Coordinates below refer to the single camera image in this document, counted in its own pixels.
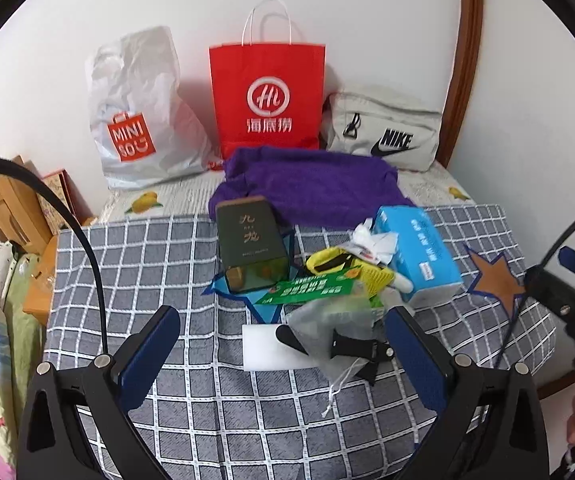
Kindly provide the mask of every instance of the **gray plaid tablecloth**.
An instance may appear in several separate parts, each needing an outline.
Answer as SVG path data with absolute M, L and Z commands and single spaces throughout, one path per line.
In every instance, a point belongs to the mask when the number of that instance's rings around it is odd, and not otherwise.
M 427 209 L 452 251 L 465 288 L 450 303 L 421 308 L 416 319 L 451 352 L 490 365 L 507 324 L 493 298 L 467 287 L 477 269 L 465 245 L 492 259 L 503 250 L 522 276 L 523 257 L 499 206 Z M 326 418 L 328 381 L 316 368 L 242 370 L 244 304 L 202 295 L 219 270 L 216 225 L 206 217 L 155 218 L 87 230 L 101 264 L 110 351 L 139 331 L 160 304 L 174 306 L 181 336 L 135 427 L 173 479 L 333 480 L 379 478 L 400 469 L 434 421 L 396 360 L 379 369 L 376 386 L 352 380 Z M 348 239 L 347 232 L 296 229 L 297 259 Z M 528 304 L 504 367 L 523 360 L 538 369 L 554 351 L 554 325 Z M 58 272 L 46 359 L 58 368 L 86 365 L 100 352 L 98 302 L 91 267 L 71 232 L 59 238 Z M 90 413 L 80 409 L 102 468 L 118 478 Z

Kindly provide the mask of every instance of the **plastic bag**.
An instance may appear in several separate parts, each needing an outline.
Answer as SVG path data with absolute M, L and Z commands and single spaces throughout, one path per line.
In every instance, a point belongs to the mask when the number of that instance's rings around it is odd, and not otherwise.
M 211 143 L 178 96 L 168 27 L 125 36 L 89 60 L 90 129 L 109 187 L 141 189 L 207 168 Z
M 305 303 L 290 312 L 286 321 L 305 351 L 330 381 L 329 404 L 322 413 L 322 416 L 326 416 L 334 396 L 368 362 L 360 357 L 331 357 L 334 330 L 354 339 L 372 338 L 374 313 L 365 286 L 356 281 L 355 290 L 349 296 Z

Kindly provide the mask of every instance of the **white bag handle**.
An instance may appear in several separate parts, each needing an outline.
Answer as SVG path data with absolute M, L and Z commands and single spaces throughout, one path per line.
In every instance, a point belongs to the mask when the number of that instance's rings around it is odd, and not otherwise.
M 245 20 L 245 27 L 243 27 L 243 36 L 240 40 L 240 44 L 245 44 L 245 31 L 247 30 L 248 23 L 250 24 L 250 44 L 252 40 L 252 32 L 254 27 L 254 12 L 258 9 L 261 5 L 267 4 L 268 2 L 277 2 L 281 4 L 283 10 L 285 10 L 285 16 L 287 17 L 287 21 L 289 22 L 289 44 L 292 44 L 292 18 L 290 18 L 289 11 L 287 10 L 287 6 L 283 0 L 262 0 L 257 3 L 254 7 L 252 7 L 250 14 L 248 15 L 248 19 Z

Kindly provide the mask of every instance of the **white nike bag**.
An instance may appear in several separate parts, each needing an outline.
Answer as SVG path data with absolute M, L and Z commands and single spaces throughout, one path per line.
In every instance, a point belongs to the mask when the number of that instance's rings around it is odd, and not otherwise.
M 441 114 L 382 86 L 351 86 L 328 98 L 322 132 L 331 152 L 372 155 L 401 170 L 427 171 Z
M 102 46 L 87 70 L 90 129 L 110 188 L 141 189 L 206 169 L 212 146 L 178 96 L 169 28 Z

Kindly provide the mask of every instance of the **white foam block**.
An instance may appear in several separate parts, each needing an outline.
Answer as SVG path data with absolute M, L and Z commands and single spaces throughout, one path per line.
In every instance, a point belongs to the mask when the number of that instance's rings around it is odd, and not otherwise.
M 312 359 L 276 339 L 274 325 L 243 325 L 243 369 L 247 372 L 314 368 Z

